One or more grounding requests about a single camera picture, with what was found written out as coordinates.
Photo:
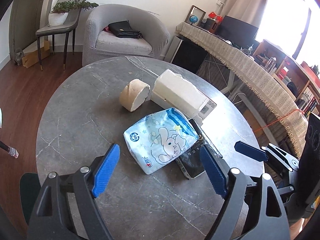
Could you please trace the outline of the wooden picture frame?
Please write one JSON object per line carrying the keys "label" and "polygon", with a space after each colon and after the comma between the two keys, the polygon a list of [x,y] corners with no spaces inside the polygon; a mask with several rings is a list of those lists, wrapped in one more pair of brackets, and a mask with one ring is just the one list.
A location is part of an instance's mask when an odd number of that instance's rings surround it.
{"label": "wooden picture frame", "polygon": [[185,23],[188,23],[190,24],[189,22],[189,17],[191,15],[196,15],[198,17],[198,22],[193,24],[194,26],[200,26],[204,16],[206,15],[206,12],[202,9],[200,9],[199,7],[195,6],[195,5],[192,5],[189,12],[187,13],[187,16],[185,18]]}

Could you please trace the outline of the black computer monitor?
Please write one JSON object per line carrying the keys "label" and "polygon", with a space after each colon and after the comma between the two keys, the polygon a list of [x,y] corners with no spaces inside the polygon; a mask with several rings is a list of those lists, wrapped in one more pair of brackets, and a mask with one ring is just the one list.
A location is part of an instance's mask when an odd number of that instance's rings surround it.
{"label": "black computer monitor", "polygon": [[258,27],[244,21],[225,16],[218,26],[215,35],[229,40],[233,45],[248,48],[258,32]]}

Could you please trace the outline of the grey door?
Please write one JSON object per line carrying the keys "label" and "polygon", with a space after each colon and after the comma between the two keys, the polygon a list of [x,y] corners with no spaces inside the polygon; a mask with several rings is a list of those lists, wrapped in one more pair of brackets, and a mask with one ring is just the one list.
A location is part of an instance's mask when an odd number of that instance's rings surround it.
{"label": "grey door", "polygon": [[24,50],[36,41],[40,28],[43,0],[14,0],[9,22],[9,51],[13,58],[17,49]]}

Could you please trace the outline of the potted bonsai plant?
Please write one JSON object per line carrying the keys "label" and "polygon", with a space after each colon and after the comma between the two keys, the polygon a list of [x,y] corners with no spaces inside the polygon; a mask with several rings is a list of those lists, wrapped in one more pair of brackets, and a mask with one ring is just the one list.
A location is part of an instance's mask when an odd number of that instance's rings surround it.
{"label": "potted bonsai plant", "polygon": [[98,7],[98,3],[92,3],[87,0],[69,0],[57,2],[52,8],[48,16],[48,25],[50,27],[57,27],[64,24],[68,13],[72,10],[91,10]]}

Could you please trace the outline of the brown cardboard box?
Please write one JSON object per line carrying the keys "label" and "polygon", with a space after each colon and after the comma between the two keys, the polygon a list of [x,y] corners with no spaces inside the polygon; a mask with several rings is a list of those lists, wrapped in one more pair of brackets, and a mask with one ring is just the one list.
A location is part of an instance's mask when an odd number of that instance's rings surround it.
{"label": "brown cardboard box", "polygon": [[[33,47],[30,47],[30,49],[27,49],[23,53],[24,53],[24,57],[22,57],[22,65],[25,68],[30,68],[39,62],[37,44],[35,44],[35,46]],[[45,59],[50,55],[49,41],[44,40],[40,42],[40,55],[41,55],[41,59]]]}

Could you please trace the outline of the grey cat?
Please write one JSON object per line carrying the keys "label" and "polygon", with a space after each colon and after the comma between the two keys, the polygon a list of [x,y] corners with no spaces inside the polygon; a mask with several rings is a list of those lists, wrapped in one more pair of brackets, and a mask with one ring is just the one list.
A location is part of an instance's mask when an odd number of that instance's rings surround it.
{"label": "grey cat", "polygon": [[14,61],[19,66],[22,64],[22,59],[24,57],[24,52],[21,48],[16,48],[14,53]]}

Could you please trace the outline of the beige fringed desk cloth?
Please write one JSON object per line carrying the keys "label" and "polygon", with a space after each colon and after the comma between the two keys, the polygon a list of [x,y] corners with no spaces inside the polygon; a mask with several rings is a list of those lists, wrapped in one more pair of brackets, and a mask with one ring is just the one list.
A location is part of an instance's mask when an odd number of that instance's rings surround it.
{"label": "beige fringed desk cloth", "polygon": [[308,121],[286,90],[261,66],[242,51],[205,30],[182,22],[176,26],[180,34],[202,47],[230,69],[285,128],[297,157],[301,157],[306,143]]}

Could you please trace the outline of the black tissue pack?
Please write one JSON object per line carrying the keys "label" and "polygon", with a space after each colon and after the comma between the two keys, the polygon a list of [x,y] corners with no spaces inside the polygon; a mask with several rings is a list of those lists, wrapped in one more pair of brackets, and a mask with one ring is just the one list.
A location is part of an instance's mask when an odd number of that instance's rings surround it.
{"label": "black tissue pack", "polygon": [[217,150],[208,136],[204,133],[203,129],[196,123],[194,119],[190,119],[189,122],[195,129],[199,138],[197,142],[191,146],[191,148],[175,159],[175,161],[185,178],[194,179],[204,172],[204,167],[200,159],[200,149],[203,146],[209,148],[216,157],[222,158],[222,154]]}

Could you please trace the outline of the white torn cardboard box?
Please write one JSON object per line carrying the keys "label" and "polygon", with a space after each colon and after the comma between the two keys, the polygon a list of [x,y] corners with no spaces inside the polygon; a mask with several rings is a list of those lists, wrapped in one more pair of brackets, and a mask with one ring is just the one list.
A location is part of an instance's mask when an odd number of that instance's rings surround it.
{"label": "white torn cardboard box", "polygon": [[151,100],[163,109],[178,109],[200,126],[217,106],[190,81],[169,69],[157,77]]}

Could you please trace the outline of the blue white tissue pack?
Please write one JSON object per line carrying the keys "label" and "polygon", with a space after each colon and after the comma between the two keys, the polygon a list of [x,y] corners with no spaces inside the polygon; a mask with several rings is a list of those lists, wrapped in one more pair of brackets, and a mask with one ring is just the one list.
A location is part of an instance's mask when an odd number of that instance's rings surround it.
{"label": "blue white tissue pack", "polygon": [[199,136],[178,109],[149,114],[123,134],[129,152],[145,174],[152,174],[187,151]]}

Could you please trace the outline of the small blue globe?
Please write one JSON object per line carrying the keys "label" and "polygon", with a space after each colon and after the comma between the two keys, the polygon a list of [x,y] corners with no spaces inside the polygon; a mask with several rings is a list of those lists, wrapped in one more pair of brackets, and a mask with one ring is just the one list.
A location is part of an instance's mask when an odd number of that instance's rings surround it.
{"label": "small blue globe", "polygon": [[190,22],[191,25],[197,23],[198,20],[199,20],[199,19],[198,19],[198,17],[197,17],[196,15],[191,15],[191,16],[189,17],[189,22]]}

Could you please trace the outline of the black handbag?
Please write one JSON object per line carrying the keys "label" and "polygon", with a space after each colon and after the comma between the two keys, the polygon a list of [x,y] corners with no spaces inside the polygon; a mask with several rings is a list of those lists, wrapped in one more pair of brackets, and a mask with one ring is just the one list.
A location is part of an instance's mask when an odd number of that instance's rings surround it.
{"label": "black handbag", "polygon": [[143,38],[140,31],[136,31],[131,28],[128,20],[110,23],[108,25],[108,30],[118,38]]}

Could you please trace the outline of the grey dining chair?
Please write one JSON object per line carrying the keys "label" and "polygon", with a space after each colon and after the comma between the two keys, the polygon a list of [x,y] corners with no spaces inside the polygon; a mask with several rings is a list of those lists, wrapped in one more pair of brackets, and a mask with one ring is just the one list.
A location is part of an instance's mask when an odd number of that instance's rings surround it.
{"label": "grey dining chair", "polygon": [[72,33],[72,53],[75,53],[75,34],[78,26],[80,9],[73,9],[63,13],[49,13],[48,24],[36,31],[37,53],[41,70],[43,70],[41,56],[40,38],[52,35],[52,50],[54,51],[54,37],[58,34],[65,34],[65,45],[63,50],[63,69],[66,69],[67,49],[69,34]]}

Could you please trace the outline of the dark green trash bin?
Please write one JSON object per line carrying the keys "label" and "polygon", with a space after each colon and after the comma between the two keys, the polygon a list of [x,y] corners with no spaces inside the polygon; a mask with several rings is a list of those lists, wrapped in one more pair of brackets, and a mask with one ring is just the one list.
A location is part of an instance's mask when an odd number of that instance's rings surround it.
{"label": "dark green trash bin", "polygon": [[36,173],[25,173],[20,178],[20,199],[25,222],[29,224],[34,204],[41,189],[39,176]]}

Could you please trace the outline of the round grey marble table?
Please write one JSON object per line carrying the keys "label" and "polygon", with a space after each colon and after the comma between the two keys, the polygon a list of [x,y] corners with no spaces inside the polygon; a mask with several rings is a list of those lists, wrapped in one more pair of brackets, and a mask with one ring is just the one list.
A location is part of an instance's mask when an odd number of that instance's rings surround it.
{"label": "round grey marble table", "polygon": [[216,103],[202,129],[228,165],[254,177],[264,171],[262,163],[234,149],[237,141],[258,145],[246,119],[202,78],[163,61],[135,56],[83,67],[59,86],[45,107],[37,134],[37,172],[40,181],[50,172],[73,173],[118,144],[119,162],[106,191],[97,198],[115,239],[204,239],[223,205],[206,174],[189,180],[175,161],[149,175],[141,169],[141,164],[155,165],[150,147],[173,142],[177,127],[163,131],[154,118],[150,128],[128,138],[138,145],[139,158],[127,148],[124,132],[160,107],[146,101],[129,112],[119,102],[121,91],[134,79],[153,86],[166,70],[181,74]]}

